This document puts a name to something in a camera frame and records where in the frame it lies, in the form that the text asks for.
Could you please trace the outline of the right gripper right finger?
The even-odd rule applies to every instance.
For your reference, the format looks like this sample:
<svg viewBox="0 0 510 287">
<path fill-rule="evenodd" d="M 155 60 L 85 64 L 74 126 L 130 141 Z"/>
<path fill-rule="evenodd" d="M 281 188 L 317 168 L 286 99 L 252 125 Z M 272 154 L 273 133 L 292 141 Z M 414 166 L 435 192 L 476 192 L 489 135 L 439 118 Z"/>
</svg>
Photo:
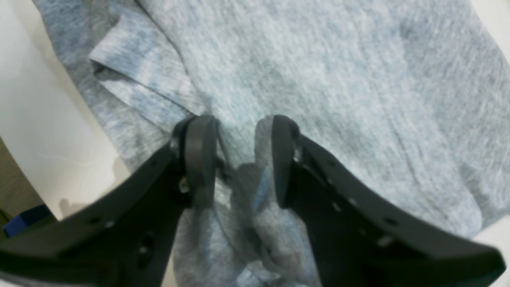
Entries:
<svg viewBox="0 0 510 287">
<path fill-rule="evenodd" d="M 324 287 L 488 287 L 501 253 L 388 202 L 286 116 L 272 126 L 277 200 L 304 222 Z"/>
</svg>

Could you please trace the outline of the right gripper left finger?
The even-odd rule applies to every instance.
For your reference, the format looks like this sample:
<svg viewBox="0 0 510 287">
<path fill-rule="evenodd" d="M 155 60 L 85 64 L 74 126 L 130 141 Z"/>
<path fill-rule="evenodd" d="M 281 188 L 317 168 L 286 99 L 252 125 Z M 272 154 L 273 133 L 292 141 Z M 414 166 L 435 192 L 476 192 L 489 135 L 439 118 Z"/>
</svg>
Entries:
<svg viewBox="0 0 510 287">
<path fill-rule="evenodd" d="M 217 120 L 191 116 L 126 181 L 79 212 L 1 243 L 1 283 L 159 287 L 183 211 L 214 198 Z"/>
</svg>

